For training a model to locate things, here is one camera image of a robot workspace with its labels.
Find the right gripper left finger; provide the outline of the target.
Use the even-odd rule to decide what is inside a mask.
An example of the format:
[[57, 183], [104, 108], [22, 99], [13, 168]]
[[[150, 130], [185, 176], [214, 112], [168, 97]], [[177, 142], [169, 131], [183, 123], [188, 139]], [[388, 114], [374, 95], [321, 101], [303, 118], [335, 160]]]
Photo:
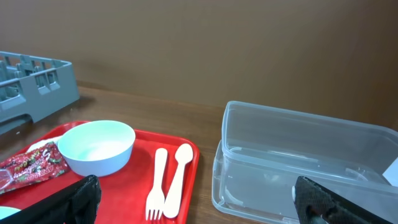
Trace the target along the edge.
[[94, 224], [101, 201], [98, 177], [89, 175], [1, 220], [1, 224]]

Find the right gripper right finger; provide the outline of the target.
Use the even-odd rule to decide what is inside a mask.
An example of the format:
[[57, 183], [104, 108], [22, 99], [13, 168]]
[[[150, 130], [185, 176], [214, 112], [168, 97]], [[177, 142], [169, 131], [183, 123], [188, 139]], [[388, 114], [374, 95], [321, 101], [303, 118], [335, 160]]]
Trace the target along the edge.
[[305, 176], [294, 185], [294, 205], [300, 224], [389, 223]]

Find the light blue small bowl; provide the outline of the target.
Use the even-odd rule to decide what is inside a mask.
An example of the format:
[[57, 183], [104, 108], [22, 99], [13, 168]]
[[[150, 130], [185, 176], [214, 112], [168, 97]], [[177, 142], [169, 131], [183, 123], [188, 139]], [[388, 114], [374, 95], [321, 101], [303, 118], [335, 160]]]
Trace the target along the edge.
[[57, 147], [74, 173], [104, 177], [127, 164], [135, 140], [130, 125], [99, 120], [71, 128], [58, 140]]

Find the white plastic fork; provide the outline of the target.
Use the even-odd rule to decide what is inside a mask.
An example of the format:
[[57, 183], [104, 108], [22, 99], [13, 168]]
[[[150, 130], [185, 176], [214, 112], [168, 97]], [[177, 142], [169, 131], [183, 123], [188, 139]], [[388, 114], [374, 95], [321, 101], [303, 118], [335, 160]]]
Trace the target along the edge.
[[160, 220], [165, 202], [162, 190], [165, 166], [168, 152], [164, 148], [158, 148], [155, 152], [153, 186], [146, 199], [146, 220]]

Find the white plastic spoon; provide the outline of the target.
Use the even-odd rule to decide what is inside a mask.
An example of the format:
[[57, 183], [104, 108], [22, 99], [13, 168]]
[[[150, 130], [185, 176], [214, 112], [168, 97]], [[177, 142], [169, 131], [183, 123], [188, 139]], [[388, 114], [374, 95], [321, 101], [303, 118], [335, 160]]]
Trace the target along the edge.
[[164, 216], [175, 218], [180, 210], [185, 166], [193, 159], [191, 145], [184, 143], [175, 153], [177, 168], [164, 203]]

